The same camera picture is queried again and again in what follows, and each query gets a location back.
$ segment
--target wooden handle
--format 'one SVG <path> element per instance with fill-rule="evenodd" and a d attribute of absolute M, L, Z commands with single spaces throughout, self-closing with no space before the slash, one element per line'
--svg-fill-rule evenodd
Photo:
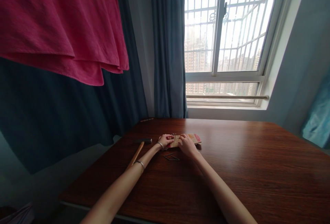
<path fill-rule="evenodd" d="M 133 158 L 131 159 L 131 162 L 128 164 L 128 167 L 126 168 L 125 171 L 127 171 L 136 161 L 136 159 L 139 156 L 139 153 L 141 152 L 142 148 L 143 148 L 144 142 L 141 142 L 139 148 L 137 149 L 137 151 L 135 152 L 135 155 L 133 156 Z"/>

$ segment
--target curtain rod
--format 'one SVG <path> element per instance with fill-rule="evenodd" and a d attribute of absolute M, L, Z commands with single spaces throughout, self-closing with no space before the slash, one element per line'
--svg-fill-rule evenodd
<path fill-rule="evenodd" d="M 264 99 L 269 100 L 269 96 L 227 96 L 227 95 L 186 95 L 187 99 Z"/>

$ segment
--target person's right hand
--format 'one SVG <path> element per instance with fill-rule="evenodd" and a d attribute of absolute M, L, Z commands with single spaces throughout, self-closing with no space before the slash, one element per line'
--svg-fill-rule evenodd
<path fill-rule="evenodd" d="M 182 134 L 179 139 L 181 140 L 181 142 L 179 141 L 179 148 L 185 155 L 193 159 L 199 154 L 194 142 L 188 135 Z"/>

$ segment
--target wooden table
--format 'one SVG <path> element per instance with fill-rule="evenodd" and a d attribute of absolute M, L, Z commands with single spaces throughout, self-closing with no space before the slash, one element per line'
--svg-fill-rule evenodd
<path fill-rule="evenodd" d="M 154 119 L 138 123 L 60 200 L 92 207 L 125 170 L 139 138 L 196 133 L 201 153 L 258 223 L 330 223 L 330 157 L 274 123 Z M 145 145 L 141 156 L 152 145 Z M 163 155 L 174 152 L 180 161 Z M 198 167 L 179 148 L 156 154 L 119 213 L 155 223 L 221 223 Z"/>

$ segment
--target curtain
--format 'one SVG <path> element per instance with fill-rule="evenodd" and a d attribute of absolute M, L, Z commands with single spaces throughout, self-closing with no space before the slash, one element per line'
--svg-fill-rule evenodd
<path fill-rule="evenodd" d="M 118 0 L 130 70 L 93 87 L 0 58 L 0 130 L 30 173 L 94 144 L 113 144 L 147 116 L 128 0 Z"/>
<path fill-rule="evenodd" d="M 155 116 L 186 118 L 185 0 L 151 0 L 155 50 Z"/>
<path fill-rule="evenodd" d="M 330 148 L 330 71 L 311 106 L 302 136 L 321 148 Z"/>

